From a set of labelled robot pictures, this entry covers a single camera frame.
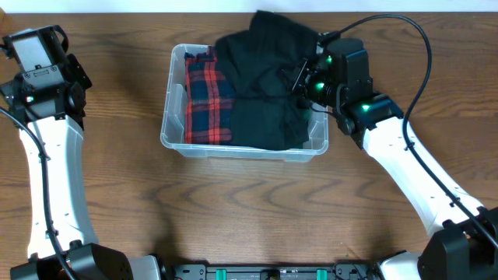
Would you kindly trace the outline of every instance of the dark green cloth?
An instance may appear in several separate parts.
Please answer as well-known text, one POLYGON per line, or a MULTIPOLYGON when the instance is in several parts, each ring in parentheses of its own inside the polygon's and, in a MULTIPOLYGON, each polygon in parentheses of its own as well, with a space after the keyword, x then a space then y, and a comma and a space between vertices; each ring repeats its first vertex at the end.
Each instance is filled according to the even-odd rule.
POLYGON ((236 92, 232 145, 284 150, 308 140, 307 120, 281 76, 316 55, 318 34, 271 12, 257 12, 249 30, 216 42, 218 64, 236 92))

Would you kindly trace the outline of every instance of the plaid shirt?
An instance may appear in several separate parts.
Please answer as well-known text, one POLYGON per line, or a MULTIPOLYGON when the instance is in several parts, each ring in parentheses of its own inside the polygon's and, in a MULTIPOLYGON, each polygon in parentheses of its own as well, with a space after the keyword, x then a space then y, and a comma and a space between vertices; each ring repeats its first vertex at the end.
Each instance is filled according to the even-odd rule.
POLYGON ((219 70, 214 47, 206 53, 185 54, 185 143, 229 145, 230 115, 235 92, 219 70))

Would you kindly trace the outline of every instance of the white plastic bin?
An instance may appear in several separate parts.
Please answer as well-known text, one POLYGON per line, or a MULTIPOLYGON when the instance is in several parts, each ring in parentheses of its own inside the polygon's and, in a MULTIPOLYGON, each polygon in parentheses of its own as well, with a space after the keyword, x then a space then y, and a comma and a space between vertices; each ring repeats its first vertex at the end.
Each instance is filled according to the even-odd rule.
POLYGON ((310 140, 303 144, 303 149, 286 151, 268 151, 249 147, 229 145, 194 145, 184 144, 184 122, 187 107, 185 85, 185 52, 198 54, 206 52, 208 46, 196 44, 179 44, 171 52, 170 75, 166 91, 161 142, 169 149, 175 149, 186 157, 226 157, 248 159, 283 159, 290 162, 307 162, 316 155, 321 155, 328 148, 327 114, 312 112, 308 126, 310 140))

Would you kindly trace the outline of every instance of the wood grain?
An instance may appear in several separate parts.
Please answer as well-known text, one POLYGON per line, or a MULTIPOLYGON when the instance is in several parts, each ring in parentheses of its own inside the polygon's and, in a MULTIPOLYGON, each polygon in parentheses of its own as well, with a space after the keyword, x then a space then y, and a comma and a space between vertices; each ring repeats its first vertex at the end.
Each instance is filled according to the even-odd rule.
MULTIPOLYGON (((287 15, 319 31, 365 13, 287 15)), ((412 117, 424 145, 488 207, 498 205, 498 18, 413 13, 433 46, 433 75, 412 117)), ((331 121, 328 151, 309 163, 186 159, 160 143, 170 52, 247 29, 251 14, 7 15, 1 34, 61 25, 92 79, 83 172, 100 242, 129 257, 173 261, 328 263, 422 250, 418 215, 382 168, 331 121)), ((374 85, 406 108, 426 67, 416 31, 395 20, 365 41, 374 85)), ((0 82, 18 71, 0 64, 0 82)), ((30 189, 19 136, 0 117, 0 278, 26 261, 30 189)))

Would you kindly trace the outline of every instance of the white background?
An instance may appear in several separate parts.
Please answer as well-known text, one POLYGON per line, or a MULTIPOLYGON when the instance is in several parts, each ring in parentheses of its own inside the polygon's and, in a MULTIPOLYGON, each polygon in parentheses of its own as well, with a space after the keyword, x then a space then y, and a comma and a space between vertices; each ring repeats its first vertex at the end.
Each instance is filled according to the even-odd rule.
POLYGON ((498 12, 498 0, 0 0, 5 12, 498 12))

